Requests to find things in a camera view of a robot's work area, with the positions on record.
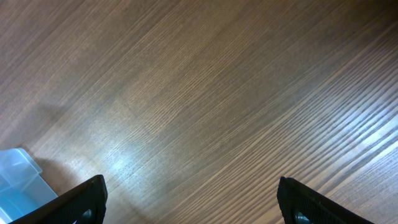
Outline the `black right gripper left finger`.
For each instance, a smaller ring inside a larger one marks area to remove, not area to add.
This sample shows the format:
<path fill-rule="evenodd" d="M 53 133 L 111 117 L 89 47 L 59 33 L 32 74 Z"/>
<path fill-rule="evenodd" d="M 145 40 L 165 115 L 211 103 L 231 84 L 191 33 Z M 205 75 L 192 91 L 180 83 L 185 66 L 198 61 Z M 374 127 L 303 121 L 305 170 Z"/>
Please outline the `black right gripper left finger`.
<path fill-rule="evenodd" d="M 102 224 L 107 199 L 104 177 L 95 175 L 12 224 Z"/>

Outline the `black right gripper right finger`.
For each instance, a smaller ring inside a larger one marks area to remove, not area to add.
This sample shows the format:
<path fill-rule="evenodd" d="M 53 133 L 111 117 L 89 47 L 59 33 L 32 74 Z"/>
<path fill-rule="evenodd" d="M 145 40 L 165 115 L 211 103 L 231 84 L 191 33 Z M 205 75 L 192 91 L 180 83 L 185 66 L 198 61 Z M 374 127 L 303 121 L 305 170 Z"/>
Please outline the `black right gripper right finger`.
<path fill-rule="evenodd" d="M 361 224 L 370 222 L 291 177 L 280 178 L 277 201 L 285 223 Z"/>

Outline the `clear plastic storage bin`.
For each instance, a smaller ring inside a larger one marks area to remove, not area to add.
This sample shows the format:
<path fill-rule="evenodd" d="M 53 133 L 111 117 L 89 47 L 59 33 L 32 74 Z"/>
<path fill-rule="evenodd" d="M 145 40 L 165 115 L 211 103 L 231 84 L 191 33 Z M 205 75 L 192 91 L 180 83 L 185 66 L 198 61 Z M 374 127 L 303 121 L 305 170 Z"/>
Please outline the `clear plastic storage bin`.
<path fill-rule="evenodd" d="M 57 198 L 42 169 L 22 148 L 1 151 L 1 223 L 7 224 Z"/>

